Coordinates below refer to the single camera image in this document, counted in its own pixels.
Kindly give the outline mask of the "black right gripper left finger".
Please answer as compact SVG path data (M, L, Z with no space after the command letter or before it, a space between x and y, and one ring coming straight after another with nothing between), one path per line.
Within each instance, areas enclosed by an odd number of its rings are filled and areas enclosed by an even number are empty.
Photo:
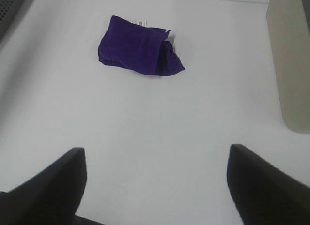
M72 148L40 173L0 196L2 225L70 225L87 181L84 148Z

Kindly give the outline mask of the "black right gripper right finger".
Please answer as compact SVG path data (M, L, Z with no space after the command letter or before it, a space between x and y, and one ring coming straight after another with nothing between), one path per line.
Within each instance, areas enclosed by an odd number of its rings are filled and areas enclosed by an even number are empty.
M243 224L310 223L310 188L242 144L231 145L226 176Z

